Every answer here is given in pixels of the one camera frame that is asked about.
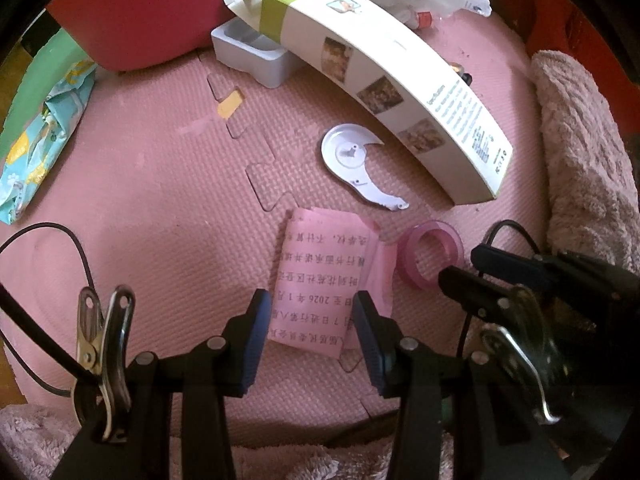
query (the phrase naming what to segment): wooden floor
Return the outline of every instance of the wooden floor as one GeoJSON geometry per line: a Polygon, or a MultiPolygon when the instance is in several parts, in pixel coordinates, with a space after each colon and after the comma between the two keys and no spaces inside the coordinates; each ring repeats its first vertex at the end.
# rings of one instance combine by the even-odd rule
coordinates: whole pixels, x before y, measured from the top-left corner
{"type": "MultiPolygon", "coordinates": [[[[20,46],[17,46],[9,54],[5,63],[0,66],[0,124],[4,124],[4,118],[9,106],[11,106],[15,91],[30,62],[31,56],[20,46]]],[[[15,384],[14,373],[6,360],[4,348],[2,348],[2,342],[0,341],[0,408],[4,408],[9,404],[23,404],[25,402],[26,400],[15,384]]]]}

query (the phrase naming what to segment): interlocking foam tile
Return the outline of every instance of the interlocking foam tile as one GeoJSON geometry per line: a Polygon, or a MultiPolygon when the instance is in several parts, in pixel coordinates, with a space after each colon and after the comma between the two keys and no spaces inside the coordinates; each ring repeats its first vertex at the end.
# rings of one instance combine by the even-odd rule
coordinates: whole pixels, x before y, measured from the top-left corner
{"type": "MultiPolygon", "coordinates": [[[[98,78],[81,124],[27,218],[2,226],[0,237],[35,221],[73,229],[103,302],[121,282],[136,292],[129,359],[143,350],[160,356],[188,351],[242,312],[256,287],[273,289],[280,236],[287,211],[296,205],[368,215],[382,227],[384,240],[441,219],[459,230],[466,256],[503,218],[520,221],[541,242],[548,218],[546,177],[524,46],[497,16],[486,20],[462,12],[429,31],[428,40],[473,74],[474,90],[514,145],[494,202],[453,207],[393,135],[313,69],[267,90],[206,50],[149,70],[98,78]],[[244,102],[225,123],[216,100],[235,88],[244,102]],[[362,124],[385,142],[368,149],[367,169],[381,189],[407,200],[409,209],[391,212],[364,203],[328,173],[319,143],[326,129],[343,122],[362,124]]],[[[517,236],[501,234],[498,243],[526,253],[517,236]]],[[[442,263],[437,246],[428,242],[418,256],[425,272],[442,263]]],[[[0,258],[0,276],[74,354],[77,297],[85,283],[65,235],[42,230],[22,238],[0,258]]],[[[396,278],[394,318],[435,351],[453,352],[463,313],[437,290],[414,290],[396,278]]],[[[36,373],[70,386],[68,375],[12,323],[1,322],[36,373]]],[[[372,396],[366,367],[357,362],[349,356],[341,366],[267,342],[254,387],[246,398],[227,402],[233,441],[318,441],[367,412],[389,409],[372,396]]],[[[51,397],[14,369],[30,402],[69,407],[67,399],[51,397]]]]}
{"type": "MultiPolygon", "coordinates": [[[[276,90],[250,83],[252,99],[228,124],[233,138],[263,134],[274,154],[274,162],[255,162],[246,169],[262,208],[270,211],[283,193],[291,193],[302,207],[321,205],[371,216],[382,226],[386,240],[395,240],[403,230],[425,220],[440,219],[460,232],[467,259],[489,227],[503,218],[520,221],[536,240],[542,241],[548,218],[545,168],[538,105],[527,76],[529,61],[522,43],[498,16],[486,19],[468,12],[460,12],[440,23],[437,30],[422,34],[441,56],[461,63],[472,73],[474,91],[514,145],[513,160],[498,199],[453,207],[428,172],[390,132],[327,78],[305,68],[276,90]],[[367,171],[384,192],[409,202],[409,209],[390,212],[365,203],[326,170],[319,149],[322,136],[330,127],[344,122],[362,124],[385,142],[384,146],[367,148],[367,171]]],[[[224,78],[217,84],[220,88],[231,85],[224,78]]],[[[509,250],[527,251],[524,241],[513,234],[501,233],[497,241],[509,250]]],[[[440,252],[436,242],[425,240],[420,244],[420,269],[425,274],[434,275],[441,267],[440,252]]],[[[394,317],[406,333],[423,339],[437,351],[453,352],[463,315],[439,292],[416,291],[396,280],[394,317]]]]}

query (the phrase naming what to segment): pink tape roll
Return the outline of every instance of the pink tape roll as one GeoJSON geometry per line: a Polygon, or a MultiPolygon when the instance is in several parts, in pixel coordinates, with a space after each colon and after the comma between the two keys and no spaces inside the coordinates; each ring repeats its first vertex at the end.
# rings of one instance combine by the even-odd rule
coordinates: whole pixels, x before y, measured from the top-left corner
{"type": "Polygon", "coordinates": [[[428,280],[421,275],[415,261],[416,244],[424,235],[433,236],[441,243],[448,258],[445,267],[460,265],[464,259],[465,251],[460,235],[453,226],[439,220],[429,220],[424,224],[407,229],[402,234],[398,240],[398,271],[400,276],[409,285],[427,290],[428,288],[436,288],[438,279],[428,280]]]}

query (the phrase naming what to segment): light blue plastic bag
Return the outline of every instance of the light blue plastic bag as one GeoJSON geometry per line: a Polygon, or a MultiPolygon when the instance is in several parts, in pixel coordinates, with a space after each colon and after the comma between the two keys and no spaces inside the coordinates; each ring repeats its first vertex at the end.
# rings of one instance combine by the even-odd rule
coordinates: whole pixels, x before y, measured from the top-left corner
{"type": "Polygon", "coordinates": [[[0,174],[0,220],[20,218],[78,126],[94,86],[96,65],[75,63],[49,92],[42,111],[14,142],[0,174]]]}

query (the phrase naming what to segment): red fabric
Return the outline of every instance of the red fabric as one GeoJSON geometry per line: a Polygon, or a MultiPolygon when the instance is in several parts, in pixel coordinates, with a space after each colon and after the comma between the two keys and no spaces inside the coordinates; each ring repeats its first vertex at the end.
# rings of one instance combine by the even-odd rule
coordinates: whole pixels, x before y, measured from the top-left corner
{"type": "Polygon", "coordinates": [[[53,0],[47,9],[96,63],[135,70],[211,45],[223,0],[53,0]]]}
{"type": "Polygon", "coordinates": [[[640,89],[629,81],[600,34],[571,1],[498,0],[497,8],[526,39],[530,56],[539,50],[560,50],[593,74],[622,137],[640,132],[640,89]]]}

